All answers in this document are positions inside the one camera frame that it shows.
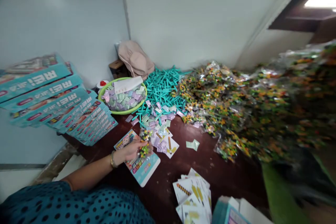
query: stacked boxes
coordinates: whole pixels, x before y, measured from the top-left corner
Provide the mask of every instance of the stacked boxes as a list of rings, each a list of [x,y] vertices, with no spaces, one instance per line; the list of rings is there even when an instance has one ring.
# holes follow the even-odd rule
[[[0,107],[18,127],[47,125],[91,146],[118,124],[96,97],[57,54],[0,69]]]

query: wooden floor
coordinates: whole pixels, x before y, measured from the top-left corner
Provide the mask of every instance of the wooden floor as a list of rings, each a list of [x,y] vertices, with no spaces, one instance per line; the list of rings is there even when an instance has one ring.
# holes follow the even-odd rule
[[[125,122],[127,115],[114,116],[119,125],[105,135],[92,147],[84,146],[76,139],[64,135],[72,145],[90,162],[110,154],[116,144],[131,128],[139,134],[140,127]],[[169,159],[163,153],[157,153],[161,163],[141,188],[125,165],[107,175],[101,183],[128,189],[136,193],[157,223],[180,223],[175,211],[177,200],[172,183],[181,174],[188,174],[194,168],[211,185],[212,210],[221,196],[245,198],[258,208],[267,208],[267,196],[260,167],[251,159],[239,155],[236,163],[225,162],[213,151],[216,140],[200,129],[186,125],[179,116],[171,122],[169,128],[173,139],[180,145],[176,153]],[[186,141],[196,139],[200,142],[198,151],[186,148]]]

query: polka dot clothing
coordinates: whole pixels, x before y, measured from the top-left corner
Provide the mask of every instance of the polka dot clothing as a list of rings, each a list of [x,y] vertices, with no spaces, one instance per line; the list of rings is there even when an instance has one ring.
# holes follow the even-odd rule
[[[0,205],[1,223],[154,223],[138,196],[100,188],[71,191],[65,181],[25,187]]]

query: pile of teal sticks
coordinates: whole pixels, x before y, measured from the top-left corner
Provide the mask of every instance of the pile of teal sticks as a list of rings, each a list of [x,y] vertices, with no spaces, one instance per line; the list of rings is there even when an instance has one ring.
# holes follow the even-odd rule
[[[168,70],[160,70],[155,67],[155,71],[144,81],[147,87],[146,102],[136,112],[136,117],[139,116],[139,123],[142,127],[148,127],[147,120],[145,122],[142,120],[146,116],[152,115],[152,118],[154,116],[155,121],[159,120],[162,125],[160,117],[163,115],[175,115],[178,112],[179,115],[181,113],[187,114],[187,111],[184,110],[186,101],[178,94],[173,97],[171,93],[175,94],[178,82],[188,73],[190,72],[182,72],[175,66]]]

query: wooden window frame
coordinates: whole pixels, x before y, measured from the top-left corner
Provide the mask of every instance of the wooden window frame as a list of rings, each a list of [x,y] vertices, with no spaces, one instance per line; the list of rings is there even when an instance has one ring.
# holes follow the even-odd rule
[[[291,0],[269,29],[316,32],[320,22],[336,15],[332,9],[304,8],[308,0]]]

